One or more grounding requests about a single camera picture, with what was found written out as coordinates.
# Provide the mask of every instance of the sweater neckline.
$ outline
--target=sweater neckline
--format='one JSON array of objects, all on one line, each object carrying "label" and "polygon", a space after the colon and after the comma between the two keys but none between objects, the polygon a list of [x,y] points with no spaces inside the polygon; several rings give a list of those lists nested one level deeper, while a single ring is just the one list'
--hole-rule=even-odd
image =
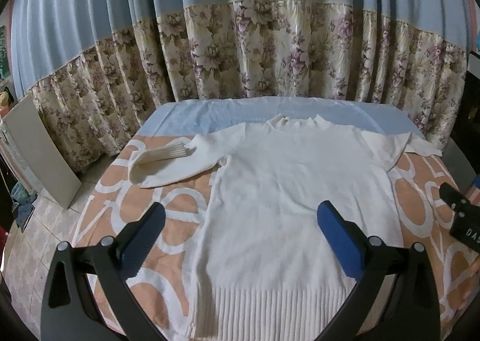
[{"label": "sweater neckline", "polygon": [[294,119],[289,116],[278,114],[274,118],[268,120],[267,123],[273,128],[273,130],[280,132],[286,132],[291,129],[300,129],[302,127],[316,127],[325,130],[332,124],[318,114],[315,118],[310,117],[308,119]]}]

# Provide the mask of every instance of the green picture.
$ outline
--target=green picture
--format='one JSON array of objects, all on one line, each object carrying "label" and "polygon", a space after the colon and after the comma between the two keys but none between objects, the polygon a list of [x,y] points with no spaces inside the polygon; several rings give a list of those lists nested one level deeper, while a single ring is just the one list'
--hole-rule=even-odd
[{"label": "green picture", "polygon": [[8,69],[7,42],[5,39],[5,32],[5,26],[0,26],[0,80],[7,78],[10,75],[10,70]]}]

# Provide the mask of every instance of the tiled floor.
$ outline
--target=tiled floor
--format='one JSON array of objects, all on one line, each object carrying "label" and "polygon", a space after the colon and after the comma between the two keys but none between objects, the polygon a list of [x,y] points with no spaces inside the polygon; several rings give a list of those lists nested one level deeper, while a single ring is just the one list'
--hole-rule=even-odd
[{"label": "tiled floor", "polygon": [[95,184],[113,157],[103,157],[80,179],[82,186],[68,209],[38,196],[35,211],[24,233],[14,223],[5,245],[3,276],[12,305],[28,328],[40,339],[40,311],[48,269],[55,248],[68,240]]}]

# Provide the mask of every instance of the light blue bed sheet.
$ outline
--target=light blue bed sheet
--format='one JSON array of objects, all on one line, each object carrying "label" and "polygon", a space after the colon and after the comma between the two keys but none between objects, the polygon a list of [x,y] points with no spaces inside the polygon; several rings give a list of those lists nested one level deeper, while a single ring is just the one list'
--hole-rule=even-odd
[{"label": "light blue bed sheet", "polygon": [[316,97],[255,97],[168,103],[159,107],[137,134],[206,134],[244,121],[262,123],[278,114],[294,119],[315,118],[318,114],[335,124],[352,124],[362,130],[384,135],[412,132],[423,137],[410,119],[396,107]]}]

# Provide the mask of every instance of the blue gripper pad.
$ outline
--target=blue gripper pad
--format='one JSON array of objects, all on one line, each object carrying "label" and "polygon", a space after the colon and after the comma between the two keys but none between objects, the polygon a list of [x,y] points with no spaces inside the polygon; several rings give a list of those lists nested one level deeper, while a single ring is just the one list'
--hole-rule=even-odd
[{"label": "blue gripper pad", "polygon": [[362,247],[363,239],[358,231],[366,240],[363,232],[356,224],[345,221],[328,200],[318,206],[317,222],[345,274],[359,281],[364,271],[366,249]]},{"label": "blue gripper pad", "polygon": [[125,245],[119,254],[119,274],[123,280],[137,275],[148,253],[150,253],[165,227],[165,220],[164,207],[159,203],[154,203],[139,221],[131,224],[134,225],[132,229],[133,234],[130,236],[128,244]]}]

